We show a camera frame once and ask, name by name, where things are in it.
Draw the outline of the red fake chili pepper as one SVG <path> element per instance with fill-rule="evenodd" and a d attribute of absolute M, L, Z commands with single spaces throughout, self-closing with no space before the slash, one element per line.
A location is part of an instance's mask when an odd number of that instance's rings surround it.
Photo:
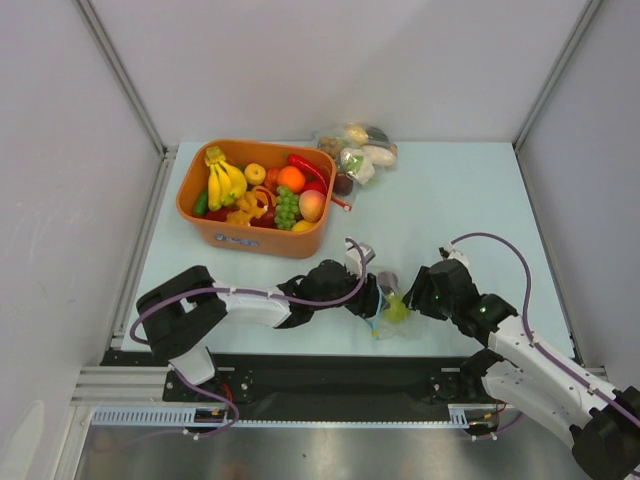
<path fill-rule="evenodd" d="M 303 173 L 313 176 L 315 180 L 322 185 L 322 191 L 324 193 L 328 192 L 328 180 L 324 173 L 315 164 L 311 163 L 298 154 L 289 154 L 287 156 L 287 163 L 289 166 L 294 166 L 301 170 Z"/>

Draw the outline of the clear zip top bag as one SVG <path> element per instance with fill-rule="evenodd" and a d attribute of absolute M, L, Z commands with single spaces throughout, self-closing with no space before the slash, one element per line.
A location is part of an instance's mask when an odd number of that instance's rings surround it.
<path fill-rule="evenodd" d="M 376 340 L 418 340 L 425 331 L 422 320 L 408 309 L 394 289 L 388 287 L 379 288 L 378 306 L 367 323 Z"/>

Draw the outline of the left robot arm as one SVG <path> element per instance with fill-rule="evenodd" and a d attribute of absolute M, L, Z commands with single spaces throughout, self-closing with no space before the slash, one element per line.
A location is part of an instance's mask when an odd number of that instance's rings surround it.
<path fill-rule="evenodd" d="M 138 319 L 130 337 L 180 373 L 195 398 L 208 400 L 220 388 L 220 376 L 204 343 L 216 326 L 292 329 L 310 322 L 318 311 L 341 307 L 363 319 L 375 317 L 382 307 L 376 276 L 361 276 L 334 260 L 324 260 L 306 274 L 260 291 L 216 282 L 199 265 L 137 301 Z"/>

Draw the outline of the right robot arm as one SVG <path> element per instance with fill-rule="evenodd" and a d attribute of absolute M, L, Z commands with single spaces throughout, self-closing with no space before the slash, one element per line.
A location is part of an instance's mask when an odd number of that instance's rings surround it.
<path fill-rule="evenodd" d="M 567 446 L 592 479 L 627 479 L 639 470 L 639 391 L 621 390 L 559 353 L 524 314 L 482 294 L 469 270 L 446 259 L 418 271 L 405 306 L 451 321 L 482 350 L 468 359 L 463 393 L 506 402 Z"/>

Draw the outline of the dark red fake beet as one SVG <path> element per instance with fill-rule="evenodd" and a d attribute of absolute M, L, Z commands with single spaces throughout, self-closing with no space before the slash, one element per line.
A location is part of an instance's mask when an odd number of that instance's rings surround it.
<path fill-rule="evenodd" d="M 378 286 L 385 296 L 399 293 L 398 277 L 390 271 L 382 271 L 377 274 Z"/>

